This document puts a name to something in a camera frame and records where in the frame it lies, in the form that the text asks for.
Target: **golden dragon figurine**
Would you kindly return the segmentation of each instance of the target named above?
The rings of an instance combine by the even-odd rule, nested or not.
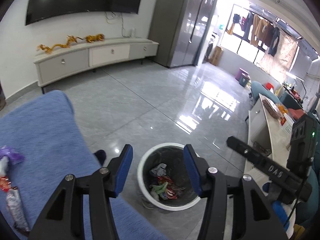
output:
[[[40,44],[40,45],[37,47],[37,50],[42,49],[42,50],[44,50],[46,53],[50,54],[50,53],[52,53],[52,51],[53,51],[53,49],[54,49],[55,47],[70,48],[70,45],[71,45],[72,42],[78,43],[77,39],[83,40],[83,39],[80,38],[80,37],[75,37],[75,36],[69,36],[69,35],[68,35],[68,39],[67,39],[67,43],[66,43],[66,44],[54,44],[51,48],[49,48],[48,46],[44,46],[44,45]]]
[[[77,39],[80,39],[80,40],[86,40],[86,42],[89,42],[89,43],[93,43],[95,41],[104,41],[105,37],[103,34],[97,34],[95,36],[86,36],[84,38],[80,38],[80,37],[75,37],[75,36],[69,36],[68,35],[68,39],[67,39],[67,43],[66,44],[54,44],[51,48],[48,47],[48,46],[45,46],[43,44],[40,44],[38,47],[37,47],[37,51],[39,49],[42,49],[44,50],[45,53],[52,53],[53,52],[53,49],[55,47],[60,47],[60,48],[70,48],[70,45],[72,42],[76,42],[78,43]]]

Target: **white trash can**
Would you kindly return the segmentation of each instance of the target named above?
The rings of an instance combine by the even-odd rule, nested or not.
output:
[[[169,211],[180,211],[188,209],[200,200],[200,197],[193,191],[187,169],[183,161],[184,145],[178,143],[162,143],[149,149],[141,158],[137,178],[139,188],[144,197],[156,207]],[[178,187],[185,187],[183,194],[178,199],[167,199],[156,201],[150,195],[150,184],[152,177],[149,171],[159,165],[167,165],[167,175]]]

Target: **blue gripper pad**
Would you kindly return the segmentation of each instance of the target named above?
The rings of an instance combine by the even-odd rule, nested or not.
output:
[[[116,196],[119,195],[119,193],[122,192],[123,187],[124,187],[124,183],[125,180],[127,179],[127,175],[130,169],[130,165],[133,159],[133,148],[130,144],[127,144],[126,146],[127,149],[125,152],[122,151],[121,155],[123,155],[123,158],[121,160],[121,163],[119,164],[118,170],[116,172],[116,177],[115,177],[115,189],[114,192],[116,194]]]
[[[198,194],[198,196],[202,195],[202,188],[201,188],[201,176],[199,174],[199,171],[196,167],[196,163],[194,158],[198,158],[193,151],[191,153],[189,151],[189,148],[185,146],[183,148],[183,159],[184,159],[184,164],[187,168],[187,172],[189,175],[189,179],[191,181],[193,190]]]

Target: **gray refrigerator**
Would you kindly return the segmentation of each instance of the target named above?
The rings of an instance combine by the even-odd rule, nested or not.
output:
[[[193,65],[214,0],[157,0],[149,39],[159,43],[153,60],[166,67]]]

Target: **screw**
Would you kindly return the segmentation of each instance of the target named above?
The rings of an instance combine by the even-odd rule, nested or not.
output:
[[[73,180],[73,175],[72,174],[68,174],[67,176],[64,177],[64,179],[66,181],[71,181],[71,180]]]
[[[245,181],[250,181],[250,180],[252,180],[252,177],[251,177],[249,174],[244,174],[244,175],[242,176],[242,178],[243,178]]]
[[[109,172],[109,169],[107,167],[102,167],[99,171],[101,174],[107,174]]]
[[[218,172],[218,169],[215,168],[215,167],[210,167],[210,168],[208,168],[208,171],[209,171],[211,174],[215,174],[215,173]]]

